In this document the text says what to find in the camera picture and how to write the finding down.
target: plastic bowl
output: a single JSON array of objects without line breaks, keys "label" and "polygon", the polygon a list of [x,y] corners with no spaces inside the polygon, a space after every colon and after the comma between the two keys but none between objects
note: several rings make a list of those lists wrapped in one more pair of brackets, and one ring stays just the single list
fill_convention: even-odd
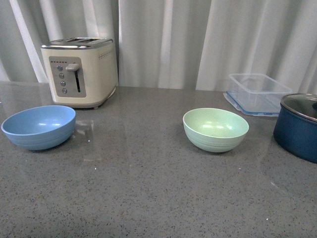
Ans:
[{"label": "plastic bowl", "polygon": [[210,152],[225,152],[238,146],[249,130],[241,116],[216,108],[198,108],[183,117],[188,139]]},{"label": "plastic bowl", "polygon": [[66,106],[43,106],[6,119],[1,129],[15,145],[28,150],[49,149],[63,143],[75,129],[76,112]]}]

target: curtain fold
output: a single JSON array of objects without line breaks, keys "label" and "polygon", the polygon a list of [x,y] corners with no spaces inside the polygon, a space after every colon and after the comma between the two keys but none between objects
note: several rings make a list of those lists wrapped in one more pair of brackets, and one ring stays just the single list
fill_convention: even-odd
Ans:
[{"label": "curtain fold", "polygon": [[105,37],[115,41],[122,86],[226,91],[231,73],[264,73],[317,93],[315,0],[0,3],[2,81],[47,82],[41,43]]}]

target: pot lid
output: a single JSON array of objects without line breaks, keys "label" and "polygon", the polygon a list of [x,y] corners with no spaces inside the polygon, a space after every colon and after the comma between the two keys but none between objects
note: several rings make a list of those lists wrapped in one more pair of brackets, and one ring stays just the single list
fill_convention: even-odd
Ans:
[{"label": "pot lid", "polygon": [[317,122],[317,95],[286,95],[281,99],[281,105],[303,118]]}]

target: toaster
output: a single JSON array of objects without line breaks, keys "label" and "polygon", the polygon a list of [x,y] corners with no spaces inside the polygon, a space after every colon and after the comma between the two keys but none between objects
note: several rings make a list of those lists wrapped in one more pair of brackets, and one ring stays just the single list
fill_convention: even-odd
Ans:
[{"label": "toaster", "polygon": [[77,37],[41,45],[54,103],[97,108],[115,91],[118,71],[114,42]]}]

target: pot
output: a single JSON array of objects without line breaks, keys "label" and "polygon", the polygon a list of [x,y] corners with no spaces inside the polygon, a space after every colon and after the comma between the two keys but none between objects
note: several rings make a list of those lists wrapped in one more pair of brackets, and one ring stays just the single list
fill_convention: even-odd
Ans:
[{"label": "pot", "polygon": [[290,153],[317,163],[317,95],[290,94],[280,104],[274,139]]}]

